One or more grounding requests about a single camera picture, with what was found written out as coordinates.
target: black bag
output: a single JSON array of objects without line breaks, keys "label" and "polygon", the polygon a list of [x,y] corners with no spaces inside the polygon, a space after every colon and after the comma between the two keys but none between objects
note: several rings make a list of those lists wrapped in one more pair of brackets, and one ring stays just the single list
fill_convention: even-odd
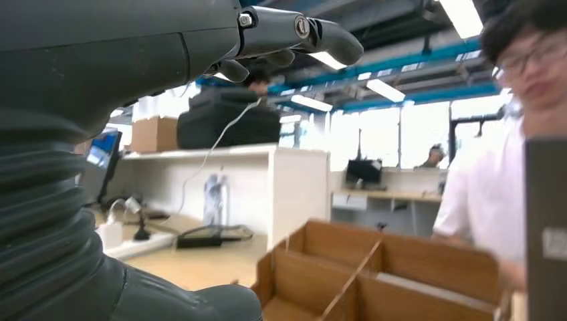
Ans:
[{"label": "black bag", "polygon": [[[207,88],[190,100],[189,111],[179,116],[179,148],[211,148],[223,129],[257,99],[254,92],[245,88]],[[218,147],[277,143],[280,131],[279,112],[261,104],[229,128]]]}]

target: fluorescent light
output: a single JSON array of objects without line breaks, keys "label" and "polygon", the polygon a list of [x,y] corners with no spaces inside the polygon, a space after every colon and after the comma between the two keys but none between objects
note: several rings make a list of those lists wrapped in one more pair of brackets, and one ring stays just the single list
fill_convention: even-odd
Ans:
[{"label": "fluorescent light", "polygon": [[329,105],[329,104],[325,104],[324,102],[320,102],[319,100],[314,100],[311,98],[307,98],[305,96],[302,95],[293,95],[292,96],[292,102],[301,104],[301,105],[305,105],[307,107],[311,107],[311,108],[315,108],[318,110],[322,110],[324,112],[329,112],[331,111],[331,109],[333,109],[333,106]]},{"label": "fluorescent light", "polygon": [[389,100],[392,100],[393,102],[403,102],[406,98],[406,95],[403,92],[397,90],[396,88],[393,88],[392,86],[379,79],[369,80],[366,83],[366,87],[388,98]]},{"label": "fluorescent light", "polygon": [[313,58],[319,60],[323,64],[326,64],[327,66],[329,66],[333,69],[336,69],[336,70],[339,70],[339,69],[346,67],[346,65],[343,65],[340,62],[337,62],[335,60],[335,58],[333,58],[330,54],[328,54],[325,51],[318,52],[318,53],[310,53],[309,56],[312,56]]},{"label": "fluorescent light", "polygon": [[479,35],[482,21],[472,0],[439,0],[462,39]]},{"label": "fluorescent light", "polygon": [[363,74],[358,75],[358,80],[367,80],[370,79],[372,76],[372,72],[365,72]]},{"label": "fluorescent light", "polygon": [[288,123],[288,122],[300,122],[301,121],[301,115],[289,115],[289,116],[284,116],[281,117],[279,119],[279,122],[281,122],[282,124]]},{"label": "fluorescent light", "polygon": [[221,78],[222,80],[227,80],[227,81],[230,82],[229,78],[227,78],[227,76],[221,74],[220,72],[218,74],[215,74],[215,77]]},{"label": "fluorescent light", "polygon": [[122,109],[115,109],[110,113],[110,117],[118,117],[120,115],[122,115],[124,113],[124,111]]}]

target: blue ceiling beam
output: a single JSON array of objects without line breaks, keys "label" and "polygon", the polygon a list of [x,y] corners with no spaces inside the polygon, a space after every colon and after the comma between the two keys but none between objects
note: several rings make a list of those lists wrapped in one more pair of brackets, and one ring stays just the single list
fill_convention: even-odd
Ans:
[{"label": "blue ceiling beam", "polygon": [[[416,105],[430,104],[434,102],[444,102],[448,100],[459,100],[476,98],[483,96],[498,95],[500,89],[492,84],[486,83],[472,87],[451,88],[448,90],[432,90],[427,92],[417,92],[406,96],[406,101],[412,100]],[[347,112],[357,112],[369,109],[386,109],[394,106],[399,106],[391,100],[378,99],[378,100],[365,100],[361,102],[350,102],[340,106],[339,110]]]},{"label": "blue ceiling beam", "polygon": [[299,82],[290,82],[282,85],[275,85],[269,88],[273,94],[279,94],[284,90],[292,88],[301,88],[304,86],[315,86],[325,84],[328,82],[340,81],[345,78],[357,78],[360,74],[367,72],[380,72],[382,70],[402,68],[407,65],[419,64],[423,62],[434,62],[440,60],[457,59],[461,54],[480,50],[480,41],[478,39],[471,39],[466,42],[461,42],[449,47],[442,47],[434,49],[430,54],[417,53],[409,56],[393,58],[383,62],[374,62],[370,64],[352,66],[344,68],[338,72],[323,74],[314,78],[308,78]]}]

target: eyeglasses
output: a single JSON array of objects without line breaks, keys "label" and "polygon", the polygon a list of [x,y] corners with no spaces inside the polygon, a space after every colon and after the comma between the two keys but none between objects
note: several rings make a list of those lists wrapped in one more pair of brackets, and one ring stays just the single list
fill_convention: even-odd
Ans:
[{"label": "eyeglasses", "polygon": [[567,56],[567,41],[544,43],[523,56],[503,59],[498,67],[509,76],[519,76],[524,73],[528,60],[533,59],[538,64],[557,62]]}]

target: person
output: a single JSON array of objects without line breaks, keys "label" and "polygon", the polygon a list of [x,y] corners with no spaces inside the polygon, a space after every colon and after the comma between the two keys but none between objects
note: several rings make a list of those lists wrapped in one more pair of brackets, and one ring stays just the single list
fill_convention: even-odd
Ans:
[{"label": "person", "polygon": [[425,163],[417,168],[421,169],[436,169],[439,167],[439,163],[445,158],[445,153],[443,152],[443,148],[440,144],[433,145],[431,149],[429,149],[429,156]]},{"label": "person", "polygon": [[492,252],[511,290],[526,291],[524,141],[567,134],[567,0],[520,0],[481,38],[523,118],[450,166],[434,239]]},{"label": "person", "polygon": [[250,70],[248,77],[243,82],[243,85],[255,92],[259,97],[267,96],[267,89],[271,82],[269,73],[265,69],[255,68]]}]

